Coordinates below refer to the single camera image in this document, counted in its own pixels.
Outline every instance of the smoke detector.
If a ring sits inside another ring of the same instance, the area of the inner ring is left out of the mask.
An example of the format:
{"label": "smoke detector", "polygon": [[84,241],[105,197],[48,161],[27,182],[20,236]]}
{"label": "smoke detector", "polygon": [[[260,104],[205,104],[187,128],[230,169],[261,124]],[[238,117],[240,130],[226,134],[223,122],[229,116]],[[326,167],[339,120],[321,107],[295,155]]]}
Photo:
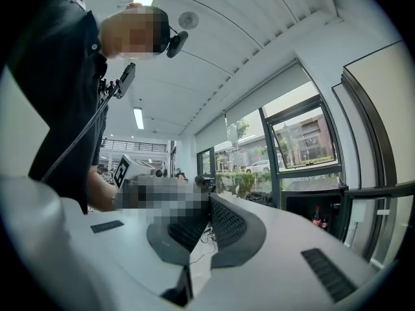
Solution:
{"label": "smoke detector", "polygon": [[199,24],[199,17],[194,12],[184,12],[179,17],[179,26],[185,30],[191,30]]}

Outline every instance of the glass window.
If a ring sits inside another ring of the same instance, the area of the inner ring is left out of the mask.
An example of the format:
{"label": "glass window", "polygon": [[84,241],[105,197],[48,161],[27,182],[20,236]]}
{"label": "glass window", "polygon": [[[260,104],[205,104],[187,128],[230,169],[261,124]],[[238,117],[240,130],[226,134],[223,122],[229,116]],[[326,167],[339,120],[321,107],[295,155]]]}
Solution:
{"label": "glass window", "polygon": [[267,144],[258,111],[228,126],[228,141],[215,146],[215,160],[218,194],[272,206]]}
{"label": "glass window", "polygon": [[202,153],[203,174],[210,174],[210,154],[209,151]]}
{"label": "glass window", "polygon": [[264,106],[264,112],[267,117],[279,113],[287,108],[297,105],[304,100],[307,100],[315,95],[318,95],[314,84],[310,81],[302,86],[293,89],[292,91],[278,97]]}
{"label": "glass window", "polygon": [[284,169],[321,166],[335,160],[321,107],[272,126]]}

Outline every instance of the cable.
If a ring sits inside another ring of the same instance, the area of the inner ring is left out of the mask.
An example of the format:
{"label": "cable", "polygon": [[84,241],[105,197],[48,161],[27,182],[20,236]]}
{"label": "cable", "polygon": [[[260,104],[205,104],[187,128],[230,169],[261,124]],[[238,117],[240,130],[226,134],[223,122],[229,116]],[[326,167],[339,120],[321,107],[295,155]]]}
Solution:
{"label": "cable", "polygon": [[74,141],[67,147],[67,149],[60,155],[60,157],[53,163],[53,165],[50,167],[50,169],[46,172],[46,174],[42,177],[40,180],[41,183],[45,183],[55,168],[62,162],[62,160],[65,159],[66,155],[72,151],[72,149],[75,147],[75,145],[78,144],[79,140],[88,132],[88,130],[92,127],[92,125],[95,123],[95,121],[98,119],[99,115],[104,111],[104,108],[108,105],[108,102],[114,96],[114,93],[117,92],[119,89],[119,84],[117,84],[109,93],[108,96],[105,98],[104,102],[99,106],[99,109],[95,112],[95,114],[92,116],[92,118],[89,120],[89,122],[85,125],[84,129],[79,133],[77,138],[74,139]]}
{"label": "cable", "polygon": [[214,243],[214,242],[213,242],[213,247],[214,247],[214,250],[213,250],[213,251],[208,252],[208,253],[205,253],[204,255],[200,256],[200,258],[199,258],[198,260],[196,260],[196,261],[194,261],[194,262],[191,262],[189,265],[192,265],[192,264],[194,264],[194,263],[198,262],[200,259],[202,259],[202,257],[203,257],[203,256],[206,256],[206,255],[209,255],[209,254],[211,254],[211,253],[214,253],[214,252],[216,251],[216,245],[215,245],[215,243]]}

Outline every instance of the white car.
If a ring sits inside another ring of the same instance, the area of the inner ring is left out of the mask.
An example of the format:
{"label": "white car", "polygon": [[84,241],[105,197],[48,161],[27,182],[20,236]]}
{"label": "white car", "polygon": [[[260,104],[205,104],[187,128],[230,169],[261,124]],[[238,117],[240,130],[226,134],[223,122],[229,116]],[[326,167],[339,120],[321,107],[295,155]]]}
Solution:
{"label": "white car", "polygon": [[256,173],[256,172],[269,172],[270,171],[270,161],[262,160],[253,163],[251,166],[245,168],[247,173]]}
{"label": "white car", "polygon": [[[278,155],[278,166],[281,168],[284,165],[282,160],[281,154]],[[247,166],[245,168],[246,173],[257,173],[257,172],[269,172],[270,171],[270,161],[269,160],[262,160],[253,163],[251,166]]]}

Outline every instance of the white ceiling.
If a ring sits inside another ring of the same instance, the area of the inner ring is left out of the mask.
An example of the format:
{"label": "white ceiling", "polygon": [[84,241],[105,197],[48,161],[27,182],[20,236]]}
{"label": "white ceiling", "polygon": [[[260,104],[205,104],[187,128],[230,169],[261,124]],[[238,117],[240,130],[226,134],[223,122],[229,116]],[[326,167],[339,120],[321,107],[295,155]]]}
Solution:
{"label": "white ceiling", "polygon": [[[86,4],[102,19],[122,10],[129,1],[86,0]],[[183,30],[178,24],[183,12],[196,13],[199,23],[188,30],[189,39],[175,58],[162,54],[135,62],[136,79],[128,96],[110,102],[106,133],[115,138],[179,139],[199,131],[221,108],[249,91],[249,82],[246,89],[235,91],[244,77],[252,73],[250,80],[263,79],[258,67],[264,71],[276,67],[274,62],[263,68],[257,65],[264,63],[259,56],[264,56],[262,51],[269,50],[270,43],[283,42],[280,38],[286,34],[299,36],[300,23],[322,21],[321,16],[313,16],[318,11],[336,16],[333,0],[154,0],[153,5],[166,11],[177,31]],[[119,78],[127,64],[110,61],[107,79]],[[134,107],[143,109],[144,131],[136,127]]]}

